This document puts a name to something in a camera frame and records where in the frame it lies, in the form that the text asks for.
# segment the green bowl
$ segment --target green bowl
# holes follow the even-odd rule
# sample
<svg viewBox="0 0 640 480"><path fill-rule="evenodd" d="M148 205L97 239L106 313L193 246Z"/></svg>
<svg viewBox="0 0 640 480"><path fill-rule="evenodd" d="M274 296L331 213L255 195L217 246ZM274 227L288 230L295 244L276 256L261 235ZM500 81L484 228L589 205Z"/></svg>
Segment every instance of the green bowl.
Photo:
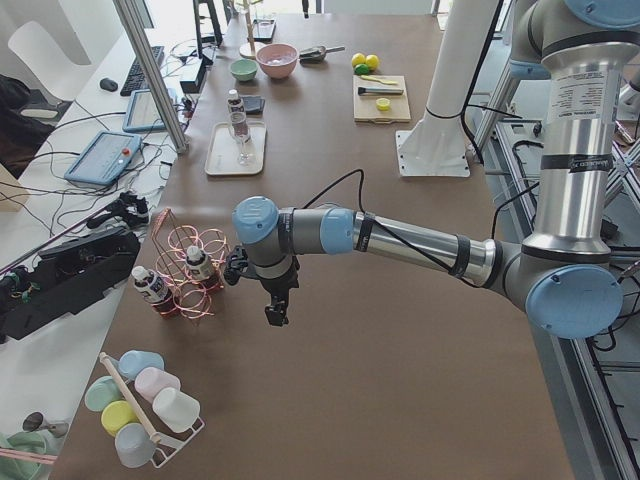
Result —
<svg viewBox="0 0 640 480"><path fill-rule="evenodd" d="M20 432L9 438L3 437L0 446L30 453L47 452L47 444L38 432ZM40 473L41 468L40 463L0 457L0 480L31 480Z"/></svg>
<svg viewBox="0 0 640 480"><path fill-rule="evenodd" d="M249 80L253 80L253 77L256 76L258 64L253 60L241 58L229 66L229 71L239 82L248 82Z"/></svg>

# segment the wine glass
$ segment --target wine glass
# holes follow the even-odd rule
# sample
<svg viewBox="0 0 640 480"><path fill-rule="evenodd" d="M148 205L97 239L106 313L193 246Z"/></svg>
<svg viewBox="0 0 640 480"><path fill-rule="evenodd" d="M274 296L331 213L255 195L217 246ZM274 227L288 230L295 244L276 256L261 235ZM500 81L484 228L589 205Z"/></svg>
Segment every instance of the wine glass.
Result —
<svg viewBox="0 0 640 480"><path fill-rule="evenodd" d="M251 132L247 125L247 116L243 112L233 112L229 118L229 134L240 148L238 163L242 166L250 165L255 155L248 151L247 143L251 140Z"/></svg>
<svg viewBox="0 0 640 480"><path fill-rule="evenodd" d="M262 0L233 0L233 8L241 15L247 13L251 9L252 5L261 3Z"/></svg>

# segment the yellow cup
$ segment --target yellow cup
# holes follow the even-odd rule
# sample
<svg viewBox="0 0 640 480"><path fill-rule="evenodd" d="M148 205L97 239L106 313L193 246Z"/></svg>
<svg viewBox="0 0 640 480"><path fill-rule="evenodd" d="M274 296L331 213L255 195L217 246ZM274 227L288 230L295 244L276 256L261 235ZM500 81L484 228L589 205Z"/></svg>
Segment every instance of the yellow cup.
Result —
<svg viewBox="0 0 640 480"><path fill-rule="evenodd" d="M136 417L131 406L125 400L118 400L107 405L102 411L100 421L107 433L115 437L125 425L138 422L138 417Z"/></svg>

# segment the computer mouse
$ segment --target computer mouse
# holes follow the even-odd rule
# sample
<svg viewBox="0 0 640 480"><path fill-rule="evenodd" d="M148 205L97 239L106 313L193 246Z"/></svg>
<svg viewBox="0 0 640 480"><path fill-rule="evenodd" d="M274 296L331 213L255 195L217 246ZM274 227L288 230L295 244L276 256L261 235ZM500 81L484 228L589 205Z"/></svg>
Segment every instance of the computer mouse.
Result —
<svg viewBox="0 0 640 480"><path fill-rule="evenodd" d="M105 77L100 80L100 88L103 90L107 90L108 92L115 92L116 90L118 90L118 82Z"/></svg>

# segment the white cup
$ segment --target white cup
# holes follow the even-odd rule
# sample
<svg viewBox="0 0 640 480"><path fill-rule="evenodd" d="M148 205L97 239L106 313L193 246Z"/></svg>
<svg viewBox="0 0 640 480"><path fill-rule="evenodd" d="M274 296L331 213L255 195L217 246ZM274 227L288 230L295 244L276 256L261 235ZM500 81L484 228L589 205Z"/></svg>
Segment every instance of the white cup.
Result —
<svg viewBox="0 0 640 480"><path fill-rule="evenodd" d="M188 430L200 415L200 402L173 387L166 387L153 399L153 411L172 431Z"/></svg>

